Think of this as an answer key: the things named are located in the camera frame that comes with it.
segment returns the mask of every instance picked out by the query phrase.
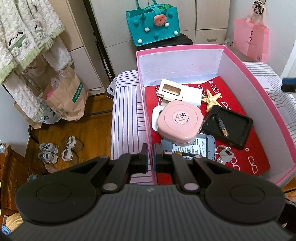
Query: pink paper bag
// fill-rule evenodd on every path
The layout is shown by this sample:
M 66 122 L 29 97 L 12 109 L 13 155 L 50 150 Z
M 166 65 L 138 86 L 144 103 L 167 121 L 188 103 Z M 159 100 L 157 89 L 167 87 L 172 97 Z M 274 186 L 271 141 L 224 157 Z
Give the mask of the pink paper bag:
M 262 23 L 254 21 L 254 6 L 247 19 L 234 21 L 234 47 L 256 62 L 267 62 L 269 49 L 269 29 L 264 25 L 266 8 L 263 7 Z

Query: drawer handle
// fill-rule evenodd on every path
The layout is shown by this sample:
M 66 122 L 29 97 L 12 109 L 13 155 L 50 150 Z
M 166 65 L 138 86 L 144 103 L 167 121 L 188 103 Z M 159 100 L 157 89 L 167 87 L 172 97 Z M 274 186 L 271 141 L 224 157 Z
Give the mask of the drawer handle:
M 214 39 L 207 39 L 208 42 L 216 42 L 217 41 L 217 38 L 214 38 Z

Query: bag handle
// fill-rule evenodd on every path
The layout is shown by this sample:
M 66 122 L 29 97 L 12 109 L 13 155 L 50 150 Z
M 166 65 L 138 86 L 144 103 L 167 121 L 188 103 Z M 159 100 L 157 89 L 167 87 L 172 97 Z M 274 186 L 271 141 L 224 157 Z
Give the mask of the bag handle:
M 138 0 L 136 0 L 136 5 L 137 5 L 137 9 L 141 9 Z
M 152 9 L 155 12 L 155 15 L 160 15 L 164 11 L 166 12 L 168 10 L 168 8 L 163 4 L 153 4 L 151 6 L 146 7 L 143 10 L 142 17 L 140 17 L 140 18 L 144 19 L 145 18 L 145 12 L 147 12 L 149 9 Z
M 266 20 L 266 7 L 264 5 L 263 2 L 261 1 L 258 1 L 259 3 L 261 3 L 261 6 L 262 6 L 262 9 L 263 9 L 263 18 L 262 18 L 262 24 L 265 23 L 265 20 Z M 252 19 L 254 19 L 255 17 L 255 4 L 253 5 L 252 9 L 249 11 L 249 14 L 248 14 L 248 18 L 247 18 L 247 22 L 250 22 Z

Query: sneaker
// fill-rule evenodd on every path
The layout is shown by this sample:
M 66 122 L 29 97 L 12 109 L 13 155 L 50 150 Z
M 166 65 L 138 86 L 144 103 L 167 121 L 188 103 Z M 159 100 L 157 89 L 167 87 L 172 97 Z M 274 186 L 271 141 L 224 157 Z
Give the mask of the sneaker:
M 54 154 L 57 154 L 59 146 L 53 143 L 42 143 L 40 144 L 39 149 L 41 151 L 50 151 Z
M 57 163 L 58 155 L 50 151 L 43 151 L 38 154 L 38 158 L 45 163 L 55 164 Z
M 63 160 L 68 162 L 71 165 L 76 165 L 79 163 L 79 157 L 77 154 L 68 148 L 65 148 L 62 150 L 62 152 L 59 154 L 59 157 Z
M 75 136 L 63 138 L 62 146 L 66 147 L 67 149 L 72 149 L 76 151 L 81 151 L 83 149 L 83 143 Z

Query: brown paper bag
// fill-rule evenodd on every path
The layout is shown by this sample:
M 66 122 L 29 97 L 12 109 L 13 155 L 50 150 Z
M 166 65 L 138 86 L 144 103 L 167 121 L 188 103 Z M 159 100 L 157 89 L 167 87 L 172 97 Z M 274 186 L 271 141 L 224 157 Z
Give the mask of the brown paper bag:
M 41 54 L 28 66 L 27 70 L 26 77 L 30 78 L 42 91 L 50 84 L 51 78 L 57 74 Z
M 22 114 L 22 116 L 29 123 L 29 125 L 31 125 L 33 127 L 33 129 L 40 129 L 41 128 L 42 123 L 41 122 L 34 122 L 32 119 L 30 119 L 16 102 L 13 104 L 13 106 Z
M 61 81 L 58 88 L 47 98 L 47 94 L 54 90 L 48 85 L 42 95 L 43 100 L 63 119 L 79 120 L 84 115 L 89 96 L 87 88 L 71 67 L 62 70 L 55 78 Z

